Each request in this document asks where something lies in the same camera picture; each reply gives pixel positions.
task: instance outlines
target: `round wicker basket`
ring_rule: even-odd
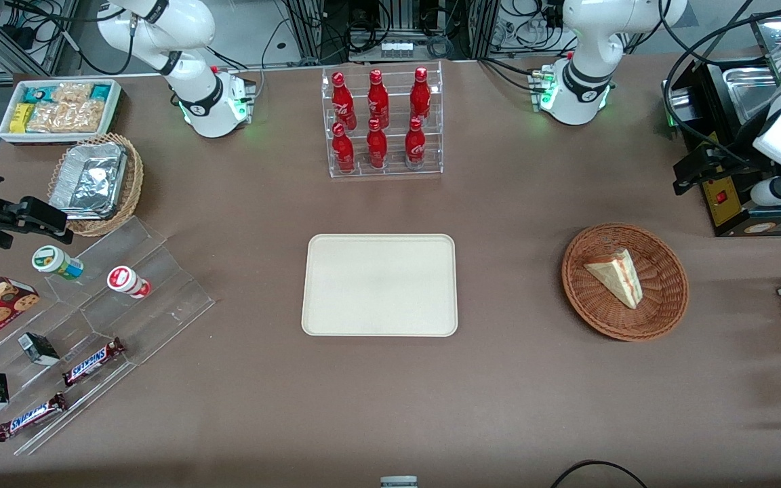
[[[140,200],[140,185],[143,184],[143,162],[140,160],[140,155],[137,154],[137,150],[134,149],[134,145],[125,137],[118,134],[105,134],[103,136],[96,136],[86,141],[78,143],[78,145],[86,144],[100,144],[103,142],[116,142],[121,144],[128,152],[128,160],[125,169],[125,180],[122,184],[119,197],[119,209],[111,219],[107,220],[69,220],[68,228],[73,230],[75,234],[83,235],[86,237],[98,237],[100,235],[108,234],[115,231],[133,216],[134,208],[137,207],[137,201]],[[53,194],[53,187],[56,185],[56,180],[59,178],[59,170],[62,169],[62,161],[65,159],[65,154],[59,158],[59,164],[56,165],[56,169],[53,170],[53,178],[47,185],[47,198]]]
[[[636,309],[623,305],[583,266],[620,247],[631,254],[644,291]],[[689,305],[689,282],[673,251],[651,232],[628,224],[591,226],[574,237],[562,259],[562,285],[584,321],[619,340],[663,336],[676,327]]]

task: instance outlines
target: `snickers bar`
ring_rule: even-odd
[[[95,373],[103,364],[123,351],[125,351],[125,346],[122,346],[118,337],[106,343],[98,352],[86,358],[86,361],[75,365],[68,373],[62,374],[62,377],[65,379],[65,386],[72,386],[83,381],[87,376]]]
[[[22,414],[16,419],[0,424],[0,442],[16,436],[18,432],[28,426],[36,426],[46,420],[54,413],[68,410],[68,404],[65,403],[65,396],[62,392],[56,393],[49,401],[38,405],[27,413]]]

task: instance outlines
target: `coca-cola bottle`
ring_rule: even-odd
[[[391,103],[388,101],[388,90],[382,83],[382,72],[373,69],[369,72],[369,95],[366,95],[369,102],[369,117],[378,118],[382,129],[387,129],[391,124]]]
[[[430,86],[427,84],[427,68],[415,69],[415,84],[412,86],[412,117],[420,117],[421,121],[430,118]]]
[[[366,145],[369,146],[369,164],[375,169],[384,167],[384,159],[388,155],[388,138],[382,131],[381,121],[377,117],[369,120],[369,133],[366,135]]]
[[[409,169],[424,167],[424,131],[421,130],[421,118],[412,117],[409,132],[405,135],[405,164]]]
[[[357,116],[354,115],[354,98],[351,92],[345,86],[345,77],[342,73],[336,72],[331,76],[334,84],[334,112],[337,120],[344,124],[345,129],[354,130],[357,127]]]
[[[354,171],[354,145],[351,139],[345,135],[345,127],[341,123],[334,123],[334,156],[337,160],[339,171],[351,173]]]

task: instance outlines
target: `aluminum foil container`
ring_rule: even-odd
[[[50,205],[68,214],[69,220],[113,217],[127,159],[126,148],[115,142],[69,149],[50,195]]]

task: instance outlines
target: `table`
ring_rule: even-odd
[[[30,457],[0,445],[0,486],[548,486],[611,460],[651,486],[781,486],[781,238],[712,237],[675,197],[672,56],[629,56],[596,119],[566,127],[474,62],[446,62],[440,180],[332,182],[320,69],[267,73],[255,123],[202,139],[161,77],[124,77],[118,131],[146,165],[137,214],[218,303]],[[533,60],[539,66],[540,60]],[[62,148],[0,148],[0,195],[44,195]],[[685,265],[691,304],[663,339],[595,333],[561,290],[586,226],[629,222]],[[446,339],[300,329],[320,232],[443,232],[459,328]],[[77,253],[91,240],[77,239]],[[37,283],[19,236],[0,275]],[[593,468],[567,486],[627,486]]]

